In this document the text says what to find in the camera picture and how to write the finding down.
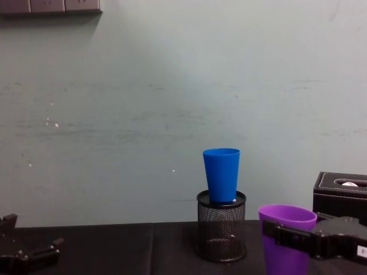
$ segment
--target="leather box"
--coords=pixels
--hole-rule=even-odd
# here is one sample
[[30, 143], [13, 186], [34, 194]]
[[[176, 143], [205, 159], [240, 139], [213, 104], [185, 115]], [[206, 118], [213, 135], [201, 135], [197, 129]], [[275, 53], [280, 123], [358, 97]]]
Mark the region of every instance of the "leather box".
[[[346, 182], [358, 187], [343, 186]], [[367, 226], [367, 175], [321, 172], [314, 186], [313, 211], [355, 217]]]

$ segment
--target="electrical outlet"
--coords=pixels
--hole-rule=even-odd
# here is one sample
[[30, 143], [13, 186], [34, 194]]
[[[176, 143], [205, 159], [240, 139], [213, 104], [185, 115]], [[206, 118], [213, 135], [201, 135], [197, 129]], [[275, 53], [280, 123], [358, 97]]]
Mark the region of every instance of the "electrical outlet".
[[64, 0], [30, 0], [32, 13], [55, 13], [64, 12]]
[[66, 11], [99, 11], [99, 0], [65, 0]]
[[29, 0], [0, 0], [0, 14], [30, 13]]

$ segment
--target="black mesh pen holder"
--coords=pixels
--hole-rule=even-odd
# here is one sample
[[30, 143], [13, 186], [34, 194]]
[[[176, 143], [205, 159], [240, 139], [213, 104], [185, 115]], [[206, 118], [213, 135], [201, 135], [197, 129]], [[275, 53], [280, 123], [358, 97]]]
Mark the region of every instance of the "black mesh pen holder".
[[236, 201], [218, 204], [210, 201], [206, 190], [197, 195], [197, 202], [198, 255], [213, 262], [234, 262], [245, 257], [246, 196], [237, 192]]

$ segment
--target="cup rim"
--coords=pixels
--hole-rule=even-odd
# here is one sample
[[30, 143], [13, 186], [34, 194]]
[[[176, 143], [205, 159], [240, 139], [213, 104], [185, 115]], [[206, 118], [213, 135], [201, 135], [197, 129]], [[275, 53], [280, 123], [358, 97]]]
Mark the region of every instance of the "cup rim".
[[317, 220], [317, 215], [316, 215], [315, 212], [313, 212], [313, 211], [311, 211], [309, 209], [306, 209], [306, 208], [297, 206], [297, 205], [284, 205], [284, 204], [274, 203], [274, 204], [270, 204], [270, 205], [261, 205], [259, 207], [258, 211], [260, 213], [262, 209], [265, 209], [265, 208], [268, 208], [268, 207], [272, 207], [272, 206], [286, 206], [286, 207], [289, 207], [289, 208], [296, 208], [298, 210], [302, 210], [302, 211], [308, 212], [308, 213], [310, 213], [310, 214], [313, 215], [313, 218], [302, 220], [302, 221], [295, 221], [293, 219], [285, 219], [285, 218], [280, 218], [280, 217], [272, 217], [273, 219], [279, 219], [279, 220], [282, 220], [282, 221], [285, 221], [285, 222], [292, 222], [292, 223], [308, 223], [308, 222]]
[[[219, 151], [226, 151], [228, 150], [228, 152], [226, 154], [218, 154]], [[234, 154], [238, 154], [240, 152], [239, 149], [237, 148], [229, 148], [229, 147], [223, 147], [223, 148], [211, 148], [211, 149], [206, 149], [204, 150], [203, 154], [204, 155], [208, 155], [208, 156], [228, 156], [228, 155], [234, 155]]]

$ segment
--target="table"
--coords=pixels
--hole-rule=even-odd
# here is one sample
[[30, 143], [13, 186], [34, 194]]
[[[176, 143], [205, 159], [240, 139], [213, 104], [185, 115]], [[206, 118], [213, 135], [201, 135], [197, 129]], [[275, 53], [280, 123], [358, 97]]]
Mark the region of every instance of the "table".
[[[248, 255], [216, 264], [194, 251], [195, 222], [21, 228], [15, 236], [29, 248], [64, 237], [59, 265], [34, 275], [266, 275], [260, 222], [246, 221]], [[344, 260], [310, 261], [309, 275], [366, 274]]]

